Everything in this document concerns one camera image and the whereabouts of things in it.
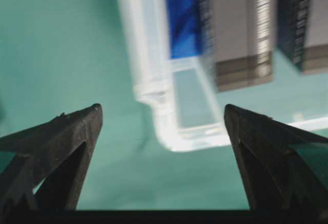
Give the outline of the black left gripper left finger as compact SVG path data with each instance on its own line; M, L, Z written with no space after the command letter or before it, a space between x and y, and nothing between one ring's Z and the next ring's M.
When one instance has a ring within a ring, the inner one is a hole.
M103 126L100 104L1 137L13 159L1 173L1 211L74 210Z

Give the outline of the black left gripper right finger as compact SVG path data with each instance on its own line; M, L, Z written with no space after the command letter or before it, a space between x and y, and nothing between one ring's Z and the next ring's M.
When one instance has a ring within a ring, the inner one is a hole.
M327 211L327 138L228 104L227 129L252 210Z

